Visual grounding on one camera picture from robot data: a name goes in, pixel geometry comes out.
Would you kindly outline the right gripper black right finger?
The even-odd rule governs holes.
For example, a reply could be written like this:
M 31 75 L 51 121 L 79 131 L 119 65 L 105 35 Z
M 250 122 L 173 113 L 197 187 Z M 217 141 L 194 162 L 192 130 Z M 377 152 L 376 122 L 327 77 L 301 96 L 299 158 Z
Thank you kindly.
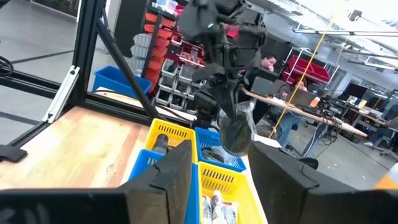
M 354 224 L 352 187 L 259 141 L 248 158 L 268 224 Z

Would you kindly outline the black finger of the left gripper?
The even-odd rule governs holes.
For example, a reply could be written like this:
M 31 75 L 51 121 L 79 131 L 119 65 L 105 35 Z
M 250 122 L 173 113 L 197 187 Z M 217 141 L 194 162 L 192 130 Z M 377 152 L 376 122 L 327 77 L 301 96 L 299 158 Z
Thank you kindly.
M 238 90 L 239 84 L 233 80 L 228 80 L 220 86 L 219 105 L 229 118 L 236 116 Z

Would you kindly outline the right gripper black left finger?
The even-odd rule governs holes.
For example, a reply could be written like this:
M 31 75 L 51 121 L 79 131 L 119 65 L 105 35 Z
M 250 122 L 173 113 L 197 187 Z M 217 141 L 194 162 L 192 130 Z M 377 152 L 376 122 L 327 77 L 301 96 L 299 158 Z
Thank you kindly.
M 184 224 L 192 173 L 192 142 L 182 141 L 149 168 L 119 186 L 130 224 Z

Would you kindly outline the black round sponge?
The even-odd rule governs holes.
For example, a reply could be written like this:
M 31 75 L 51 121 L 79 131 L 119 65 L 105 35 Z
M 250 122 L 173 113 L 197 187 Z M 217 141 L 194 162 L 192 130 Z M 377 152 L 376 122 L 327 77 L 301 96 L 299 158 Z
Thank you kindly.
M 250 146 L 257 134 L 253 118 L 257 100 L 238 103 L 235 114 L 227 115 L 220 110 L 218 125 L 220 127 L 220 143 L 223 149 L 232 156 L 240 157 L 248 154 Z
M 201 153 L 204 159 L 228 165 L 236 165 L 238 163 L 238 158 L 228 154 L 222 146 L 203 147 Z

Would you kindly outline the black travel tube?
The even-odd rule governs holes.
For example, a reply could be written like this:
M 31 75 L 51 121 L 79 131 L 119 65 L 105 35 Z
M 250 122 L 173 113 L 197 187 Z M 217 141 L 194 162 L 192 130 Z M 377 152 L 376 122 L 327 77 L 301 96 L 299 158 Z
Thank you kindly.
M 161 154 L 166 154 L 169 150 L 168 141 L 169 138 L 166 134 L 158 135 L 152 150 Z

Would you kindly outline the grey laptop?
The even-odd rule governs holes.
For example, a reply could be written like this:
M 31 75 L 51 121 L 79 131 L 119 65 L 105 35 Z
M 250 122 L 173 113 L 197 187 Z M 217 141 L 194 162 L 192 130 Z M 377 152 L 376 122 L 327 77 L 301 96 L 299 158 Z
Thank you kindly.
M 294 95 L 293 93 L 287 95 L 285 101 L 295 106 L 309 106 L 315 98 L 313 93 L 298 89 Z
M 275 95 L 283 84 L 284 82 L 281 80 L 275 80 L 273 82 L 262 77 L 256 77 L 250 92 L 263 97 L 271 96 Z

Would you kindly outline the blue plastic slotted basket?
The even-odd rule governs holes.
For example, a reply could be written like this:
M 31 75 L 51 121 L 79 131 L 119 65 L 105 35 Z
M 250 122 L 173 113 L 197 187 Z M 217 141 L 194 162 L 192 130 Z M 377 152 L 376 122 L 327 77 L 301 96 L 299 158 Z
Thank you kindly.
M 236 172 L 242 172 L 246 170 L 246 166 L 240 157 L 233 157 L 231 163 L 225 164 L 223 162 L 214 161 L 204 157 L 202 150 L 206 147 L 221 146 L 220 134 L 207 129 L 196 127 L 196 142 L 197 142 L 197 154 L 198 160 L 202 162 L 207 162 L 215 166 L 220 166 L 225 169 L 230 169 Z
M 147 149 L 142 149 L 138 154 L 134 167 L 130 173 L 129 180 L 135 178 L 137 175 L 144 172 L 155 162 L 163 158 L 163 154 L 153 152 Z M 190 194 L 187 202 L 187 209 L 185 212 L 184 224 L 200 224 L 200 210 L 199 210 L 199 189 L 198 189 L 198 166 L 192 163 Z

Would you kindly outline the yellow plastic slotted basket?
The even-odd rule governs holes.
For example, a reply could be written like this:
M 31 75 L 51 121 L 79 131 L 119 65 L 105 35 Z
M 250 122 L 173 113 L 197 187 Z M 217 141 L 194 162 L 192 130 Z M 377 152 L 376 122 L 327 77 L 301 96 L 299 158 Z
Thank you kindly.
M 196 133 L 193 129 L 164 121 L 153 119 L 146 137 L 145 149 L 151 150 L 155 144 L 158 135 L 165 134 L 169 141 L 168 146 L 177 147 L 184 140 L 192 141 L 192 162 L 198 163 Z
M 261 204 L 255 199 L 256 192 L 245 174 L 214 166 L 206 162 L 198 163 L 198 198 L 200 224 L 203 218 L 203 196 L 211 197 L 219 190 L 223 199 L 238 204 L 237 224 L 267 224 Z

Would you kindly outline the long wooden desk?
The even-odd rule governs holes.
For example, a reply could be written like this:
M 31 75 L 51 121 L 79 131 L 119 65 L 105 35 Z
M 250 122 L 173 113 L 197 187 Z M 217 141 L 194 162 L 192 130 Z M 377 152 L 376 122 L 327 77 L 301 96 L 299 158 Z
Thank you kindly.
M 288 111 L 290 111 L 292 113 L 299 114 L 300 116 L 304 116 L 304 117 L 312 119 L 314 121 L 326 123 L 328 125 L 337 125 L 340 129 L 343 129 L 345 131 L 349 131 L 351 133 L 357 134 L 357 135 L 362 136 L 362 137 L 366 137 L 367 136 L 366 133 L 364 133 L 364 132 L 352 127 L 352 125 L 350 125 L 348 123 L 340 121 L 338 118 L 335 118 L 335 117 L 325 118 L 325 117 L 323 117 L 321 115 L 310 114 L 310 113 L 302 111 L 301 109 L 297 108 L 294 105 L 291 105 L 291 104 L 288 105 L 286 102 L 284 102 L 282 100 L 279 100 L 279 99 L 277 99 L 275 97 L 268 97 L 268 96 L 267 97 L 263 97 L 263 96 L 251 93 L 251 92 L 247 91 L 246 89 L 242 89 L 242 91 L 246 95 L 248 95 L 250 97 L 253 97 L 253 98 L 256 98 L 259 101 L 265 102 L 265 103 L 267 103 L 269 105 L 278 106 L 279 108 L 286 109 L 286 110 L 288 110 Z

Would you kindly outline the parts shelf with red bins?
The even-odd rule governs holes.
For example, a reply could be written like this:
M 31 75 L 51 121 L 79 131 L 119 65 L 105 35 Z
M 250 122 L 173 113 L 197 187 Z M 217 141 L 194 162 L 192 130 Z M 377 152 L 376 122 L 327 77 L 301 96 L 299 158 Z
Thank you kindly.
M 203 82 L 192 80 L 193 72 L 204 66 L 200 44 L 184 39 L 178 19 L 188 0 L 150 0 L 144 14 L 146 60 L 141 77 L 152 82 L 149 94 L 160 106 L 195 114 L 194 93 Z

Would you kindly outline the rack with red bins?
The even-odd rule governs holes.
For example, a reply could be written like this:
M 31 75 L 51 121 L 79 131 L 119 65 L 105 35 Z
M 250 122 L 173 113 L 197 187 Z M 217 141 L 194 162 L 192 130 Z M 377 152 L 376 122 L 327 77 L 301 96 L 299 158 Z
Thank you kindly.
M 312 54 L 307 49 L 292 47 L 282 62 L 282 69 L 279 72 L 280 78 L 292 83 L 297 77 L 305 74 L 305 78 L 318 83 L 329 83 L 331 76 L 326 70 L 327 63 L 311 60 Z

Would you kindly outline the blue storage bin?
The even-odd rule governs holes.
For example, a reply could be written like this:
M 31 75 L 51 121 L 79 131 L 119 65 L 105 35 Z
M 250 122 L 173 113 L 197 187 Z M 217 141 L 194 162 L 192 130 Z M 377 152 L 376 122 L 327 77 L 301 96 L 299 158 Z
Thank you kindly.
M 132 89 L 127 78 L 119 68 L 108 65 L 95 71 L 94 75 L 93 90 L 103 87 L 132 98 L 137 98 L 136 92 Z

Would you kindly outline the silver aluminium bar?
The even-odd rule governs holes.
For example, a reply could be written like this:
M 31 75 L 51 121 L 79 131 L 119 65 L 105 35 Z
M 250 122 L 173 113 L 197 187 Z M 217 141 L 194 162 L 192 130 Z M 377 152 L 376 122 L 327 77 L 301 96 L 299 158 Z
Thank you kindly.
M 70 67 L 47 112 L 45 113 L 45 116 L 42 119 L 43 122 L 53 123 L 60 117 L 62 110 L 68 101 L 73 87 L 75 86 L 75 83 L 79 77 L 79 72 L 80 67 L 76 67 L 74 65 Z

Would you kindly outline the black aluminium rig frame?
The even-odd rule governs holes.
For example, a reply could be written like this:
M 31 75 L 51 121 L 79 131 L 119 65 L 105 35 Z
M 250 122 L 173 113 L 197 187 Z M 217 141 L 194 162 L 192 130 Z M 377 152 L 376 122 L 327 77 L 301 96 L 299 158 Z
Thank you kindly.
M 80 72 L 61 115 L 81 106 L 85 109 L 100 112 L 115 118 L 121 118 L 126 121 L 133 121 L 146 126 L 150 125 L 153 119 L 159 118 L 185 128 L 191 128 L 192 122 L 176 113 L 171 113 L 171 115 L 167 116 L 161 115 L 157 112 L 155 106 L 150 103 L 144 92 L 139 88 L 139 84 L 134 77 L 133 72 L 124 61 L 120 50 L 111 36 L 111 33 L 100 20 L 105 15 L 105 3 L 106 0 L 83 1 L 83 9 L 80 14 L 81 19 L 78 23 L 72 60 L 72 65 L 80 67 Z M 142 108 L 138 108 L 137 106 L 129 105 L 127 103 L 121 103 L 105 96 L 96 95 L 87 91 L 88 79 L 90 76 L 89 71 L 93 62 L 97 38 L 101 38 L 101 40 L 104 41 L 106 48 L 110 51 L 111 56 L 115 59 L 117 65 L 124 73 L 130 86 L 134 91 L 136 91 L 138 100 L 142 104 Z M 21 73 L 14 70 L 11 63 L 5 67 L 4 63 L 6 62 L 7 60 L 4 57 L 0 57 L 0 84 L 54 99 L 61 83 L 54 83 L 27 73 Z M 41 121 L 7 145 L 22 149 L 21 147 L 24 144 L 28 143 L 50 125 L 51 123 Z

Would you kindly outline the black frame clamp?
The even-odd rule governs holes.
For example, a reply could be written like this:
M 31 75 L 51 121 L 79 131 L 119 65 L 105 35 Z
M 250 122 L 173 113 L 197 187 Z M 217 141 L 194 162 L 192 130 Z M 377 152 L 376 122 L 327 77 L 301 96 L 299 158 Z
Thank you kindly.
M 20 162 L 28 155 L 27 151 L 15 146 L 0 145 L 0 162 Z

